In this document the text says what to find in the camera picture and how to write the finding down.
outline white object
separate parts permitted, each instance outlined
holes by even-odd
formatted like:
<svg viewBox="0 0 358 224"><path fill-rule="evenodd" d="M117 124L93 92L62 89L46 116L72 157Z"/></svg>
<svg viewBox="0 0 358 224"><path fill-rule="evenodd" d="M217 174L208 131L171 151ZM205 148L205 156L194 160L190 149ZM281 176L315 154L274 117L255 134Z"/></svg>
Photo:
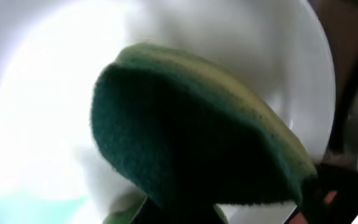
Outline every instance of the white object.
<svg viewBox="0 0 358 224"><path fill-rule="evenodd" d="M97 153L88 118L99 72L136 42L187 50L233 71L322 159L334 115L333 63L304 0L0 0L0 190L89 195L100 217L136 191Z"/></svg>

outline green sponge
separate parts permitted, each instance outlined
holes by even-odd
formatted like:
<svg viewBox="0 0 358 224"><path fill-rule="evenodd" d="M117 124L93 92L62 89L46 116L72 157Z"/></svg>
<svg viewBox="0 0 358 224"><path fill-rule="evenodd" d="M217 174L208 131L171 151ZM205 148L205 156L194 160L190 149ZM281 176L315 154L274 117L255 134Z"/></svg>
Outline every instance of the green sponge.
<svg viewBox="0 0 358 224"><path fill-rule="evenodd" d="M301 142L251 89L178 50L124 49L96 83L91 126L103 157L169 214L304 205L317 179Z"/></svg>

